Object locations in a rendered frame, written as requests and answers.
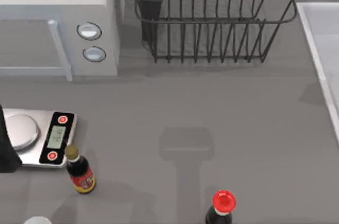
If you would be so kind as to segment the pale microwave oven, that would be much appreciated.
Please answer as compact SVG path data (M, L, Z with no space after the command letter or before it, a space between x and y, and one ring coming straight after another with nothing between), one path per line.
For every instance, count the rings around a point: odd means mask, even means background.
M0 0L0 20L56 20L60 23L73 69L78 76L116 76L120 43L118 25L123 21L124 0ZM97 24L102 35L88 41L77 34L77 26L86 22ZM83 50L92 46L102 48L106 58L90 62Z

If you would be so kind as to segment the small microwave knob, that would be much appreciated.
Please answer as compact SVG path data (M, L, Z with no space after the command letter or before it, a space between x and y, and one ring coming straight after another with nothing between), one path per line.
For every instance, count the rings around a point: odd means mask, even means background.
M97 46L84 49L82 54L90 62L102 62L106 58L106 52Z

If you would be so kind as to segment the large microwave knob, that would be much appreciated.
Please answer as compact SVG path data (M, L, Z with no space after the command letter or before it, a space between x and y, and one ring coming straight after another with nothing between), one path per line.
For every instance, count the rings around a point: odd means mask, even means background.
M92 22L86 22L83 24L79 24L77 26L77 34L84 40L93 41L97 40L102 35L101 28Z

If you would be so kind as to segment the dark bottle with olive cap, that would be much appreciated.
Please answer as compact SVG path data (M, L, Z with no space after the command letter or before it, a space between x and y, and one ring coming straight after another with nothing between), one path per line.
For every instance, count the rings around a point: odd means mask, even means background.
M94 190L96 178L89 165L88 160L79 153L75 145L68 145L65 148L66 169L69 177L80 194L87 194Z

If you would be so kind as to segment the dark bottle with red cap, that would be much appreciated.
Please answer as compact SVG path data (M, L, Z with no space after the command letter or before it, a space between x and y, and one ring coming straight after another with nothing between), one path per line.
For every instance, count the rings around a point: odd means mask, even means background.
M204 224L233 224L232 211L236 207L236 198L228 190L219 190L212 197Z

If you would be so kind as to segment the silver kitchen scale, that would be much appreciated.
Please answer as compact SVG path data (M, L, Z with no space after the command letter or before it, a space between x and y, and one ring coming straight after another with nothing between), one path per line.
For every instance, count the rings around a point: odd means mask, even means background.
M4 108L10 142L23 166L62 168L77 115L72 112Z

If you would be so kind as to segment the microwave oven door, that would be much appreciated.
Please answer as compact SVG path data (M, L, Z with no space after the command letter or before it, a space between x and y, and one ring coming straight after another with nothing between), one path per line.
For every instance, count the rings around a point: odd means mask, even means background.
M0 77L64 76L73 69L56 20L0 20Z

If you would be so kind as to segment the pale grey round lid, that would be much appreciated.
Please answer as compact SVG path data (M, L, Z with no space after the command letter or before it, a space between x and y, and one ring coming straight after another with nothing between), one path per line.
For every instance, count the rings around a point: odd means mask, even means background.
M53 224L44 216L33 216L28 218L23 224Z

